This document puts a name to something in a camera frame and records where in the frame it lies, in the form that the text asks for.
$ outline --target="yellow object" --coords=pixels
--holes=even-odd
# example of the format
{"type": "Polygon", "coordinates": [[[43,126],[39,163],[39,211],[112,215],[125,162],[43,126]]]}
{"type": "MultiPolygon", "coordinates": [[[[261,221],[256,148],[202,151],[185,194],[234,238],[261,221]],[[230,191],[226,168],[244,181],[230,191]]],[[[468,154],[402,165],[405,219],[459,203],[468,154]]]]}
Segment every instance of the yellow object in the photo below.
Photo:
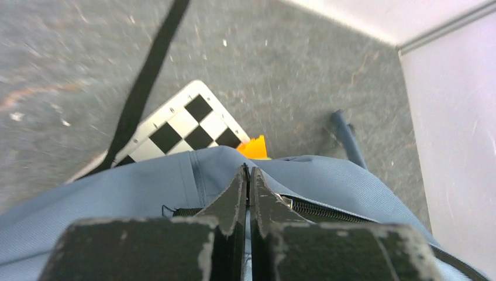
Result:
{"type": "Polygon", "coordinates": [[[251,139],[249,143],[238,146],[237,151],[246,158],[259,160],[268,159],[265,137],[263,135],[260,135],[258,139],[251,139]]]}

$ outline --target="black strap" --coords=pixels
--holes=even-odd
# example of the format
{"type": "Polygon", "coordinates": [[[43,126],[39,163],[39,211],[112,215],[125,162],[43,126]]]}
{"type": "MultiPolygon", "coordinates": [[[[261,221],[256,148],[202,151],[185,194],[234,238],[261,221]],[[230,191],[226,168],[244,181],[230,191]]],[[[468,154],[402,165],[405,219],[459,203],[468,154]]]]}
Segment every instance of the black strap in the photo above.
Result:
{"type": "Polygon", "coordinates": [[[99,173],[111,168],[112,162],[133,137],[143,114],[144,106],[151,93],[153,84],[160,73],[175,31],[181,23],[182,16],[188,8],[190,0],[175,0],[165,20],[157,32],[148,56],[143,64],[135,84],[129,92],[124,109],[120,113],[117,129],[103,162],[83,177],[99,173]]]}

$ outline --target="metal strip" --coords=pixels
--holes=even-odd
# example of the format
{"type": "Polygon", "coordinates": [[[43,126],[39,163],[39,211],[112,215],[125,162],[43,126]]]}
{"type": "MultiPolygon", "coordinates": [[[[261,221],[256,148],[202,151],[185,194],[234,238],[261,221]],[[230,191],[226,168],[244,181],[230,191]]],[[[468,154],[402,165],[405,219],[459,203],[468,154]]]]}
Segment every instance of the metal strip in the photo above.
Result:
{"type": "Polygon", "coordinates": [[[427,31],[426,33],[421,34],[420,36],[417,36],[416,38],[413,38],[412,40],[404,43],[403,45],[400,45],[399,51],[401,52],[402,55],[405,55],[415,49],[422,47],[423,45],[426,45],[427,43],[436,40],[437,38],[440,38],[448,33],[458,30],[463,26],[466,26],[469,23],[472,23],[480,18],[483,18],[495,11],[496,11],[496,0],[493,0],[473,9],[470,12],[467,12],[461,16],[454,18],[441,26],[438,26],[430,31],[427,31]]]}

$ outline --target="checkerboard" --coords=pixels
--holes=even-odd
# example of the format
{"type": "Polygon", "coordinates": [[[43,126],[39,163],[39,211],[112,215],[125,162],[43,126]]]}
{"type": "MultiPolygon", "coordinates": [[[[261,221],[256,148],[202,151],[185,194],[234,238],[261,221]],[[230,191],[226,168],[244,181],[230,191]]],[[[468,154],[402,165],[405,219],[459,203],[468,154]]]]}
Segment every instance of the checkerboard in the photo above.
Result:
{"type": "MultiPolygon", "coordinates": [[[[219,145],[236,148],[249,141],[212,91],[202,81],[195,80],[140,123],[112,167],[219,145]]],[[[105,155],[100,155],[68,182],[99,165],[105,155]]]]}

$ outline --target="gray floor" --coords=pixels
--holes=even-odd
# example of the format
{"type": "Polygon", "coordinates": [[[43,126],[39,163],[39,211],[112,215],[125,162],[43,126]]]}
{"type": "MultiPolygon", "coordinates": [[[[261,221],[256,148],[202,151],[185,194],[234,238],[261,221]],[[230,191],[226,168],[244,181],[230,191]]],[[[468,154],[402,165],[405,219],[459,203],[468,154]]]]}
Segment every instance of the gray floor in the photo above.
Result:
{"type": "MultiPolygon", "coordinates": [[[[0,213],[107,148],[170,1],[1,2],[0,213]]],[[[393,47],[275,0],[193,1],[146,114],[194,79],[271,157],[342,157],[328,119],[343,109],[370,170],[429,226],[393,47]]]]}

